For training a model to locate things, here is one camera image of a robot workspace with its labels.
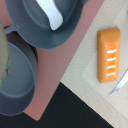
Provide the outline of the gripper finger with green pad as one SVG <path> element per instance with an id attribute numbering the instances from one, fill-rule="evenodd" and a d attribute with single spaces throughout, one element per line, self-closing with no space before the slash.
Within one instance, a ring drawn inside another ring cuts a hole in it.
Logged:
<path id="1" fill-rule="evenodd" d="M 10 74 L 10 49 L 3 23 L 0 22 L 0 88 Z"/>

